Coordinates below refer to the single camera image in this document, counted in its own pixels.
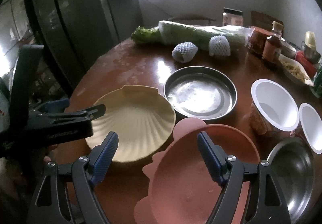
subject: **chair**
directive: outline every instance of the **chair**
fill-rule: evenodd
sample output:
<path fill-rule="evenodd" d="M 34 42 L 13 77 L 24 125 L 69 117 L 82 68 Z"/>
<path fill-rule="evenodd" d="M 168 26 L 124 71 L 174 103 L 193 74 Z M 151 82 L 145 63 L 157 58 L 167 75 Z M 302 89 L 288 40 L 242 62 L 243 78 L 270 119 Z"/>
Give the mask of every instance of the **chair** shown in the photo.
<path fill-rule="evenodd" d="M 195 13 L 189 13 L 189 14 L 183 14 L 176 17 L 171 17 L 168 19 L 168 21 L 181 23 L 181 24 L 198 25 L 198 26 L 205 26 L 205 25 L 202 25 L 202 21 L 208 21 L 208 25 L 206 26 L 211 26 L 212 25 L 211 22 L 215 22 L 216 19 L 208 18 Z"/>
<path fill-rule="evenodd" d="M 282 36 L 283 36 L 284 23 L 282 21 L 275 19 L 274 17 L 269 16 L 267 14 L 258 12 L 258 11 L 251 11 L 251 16 L 252 16 L 252 26 L 257 26 L 257 27 L 263 28 L 267 31 L 272 30 L 273 21 L 282 24 L 283 25 Z"/>

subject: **stainless steel bowl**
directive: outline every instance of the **stainless steel bowl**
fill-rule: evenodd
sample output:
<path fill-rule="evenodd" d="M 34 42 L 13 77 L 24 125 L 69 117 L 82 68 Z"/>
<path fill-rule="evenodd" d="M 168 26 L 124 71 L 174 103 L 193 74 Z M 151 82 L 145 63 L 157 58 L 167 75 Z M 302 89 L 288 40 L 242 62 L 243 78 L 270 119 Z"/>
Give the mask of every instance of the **stainless steel bowl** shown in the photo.
<path fill-rule="evenodd" d="M 291 222 L 295 223 L 312 195 L 314 167 L 311 150 L 297 137 L 285 138 L 272 149 L 267 161 L 283 190 Z"/>
<path fill-rule="evenodd" d="M 282 43 L 281 54 L 283 54 L 287 58 L 294 60 L 297 50 L 292 45 L 290 45 L 287 41 L 285 41 L 283 38 L 281 38 L 281 43 Z"/>
<path fill-rule="evenodd" d="M 237 90 L 223 73 L 202 66 L 177 70 L 164 85 L 164 96 L 184 117 L 214 120 L 230 113 Z"/>

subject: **red package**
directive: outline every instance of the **red package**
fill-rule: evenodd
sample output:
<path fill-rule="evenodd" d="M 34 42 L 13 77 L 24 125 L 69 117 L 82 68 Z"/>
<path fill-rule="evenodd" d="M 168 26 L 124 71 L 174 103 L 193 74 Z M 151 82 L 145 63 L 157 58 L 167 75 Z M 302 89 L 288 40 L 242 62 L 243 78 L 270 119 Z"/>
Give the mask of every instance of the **red package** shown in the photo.
<path fill-rule="evenodd" d="M 300 50 L 296 53 L 295 60 L 303 66 L 308 76 L 312 79 L 317 72 L 317 69 L 305 58 L 303 51 Z"/>

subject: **jar lid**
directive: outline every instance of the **jar lid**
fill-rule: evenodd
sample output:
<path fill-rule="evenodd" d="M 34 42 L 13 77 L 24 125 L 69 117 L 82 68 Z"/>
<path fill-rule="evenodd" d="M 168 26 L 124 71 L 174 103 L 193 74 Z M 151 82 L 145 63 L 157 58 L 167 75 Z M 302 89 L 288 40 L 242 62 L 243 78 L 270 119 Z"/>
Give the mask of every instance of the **jar lid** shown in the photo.
<path fill-rule="evenodd" d="M 276 29 L 276 30 L 279 30 L 279 31 L 282 31 L 283 30 L 283 24 L 280 24 L 276 21 L 273 21 L 273 28 Z"/>
<path fill-rule="evenodd" d="M 238 11 L 238 10 L 234 10 L 234 9 L 230 9 L 230 8 L 224 7 L 223 12 L 243 16 L 243 11 Z"/>

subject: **cream plate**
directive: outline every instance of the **cream plate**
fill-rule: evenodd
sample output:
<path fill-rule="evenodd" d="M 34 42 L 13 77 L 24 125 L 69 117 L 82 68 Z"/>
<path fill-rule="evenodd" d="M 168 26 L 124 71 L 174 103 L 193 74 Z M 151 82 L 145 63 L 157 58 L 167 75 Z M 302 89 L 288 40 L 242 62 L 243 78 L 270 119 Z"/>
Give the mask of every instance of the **cream plate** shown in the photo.
<path fill-rule="evenodd" d="M 157 88 L 125 85 L 95 104 L 104 104 L 105 115 L 92 121 L 94 135 L 86 138 L 93 149 L 110 131 L 119 136 L 113 161 L 136 161 L 156 151 L 172 133 L 175 112 Z"/>

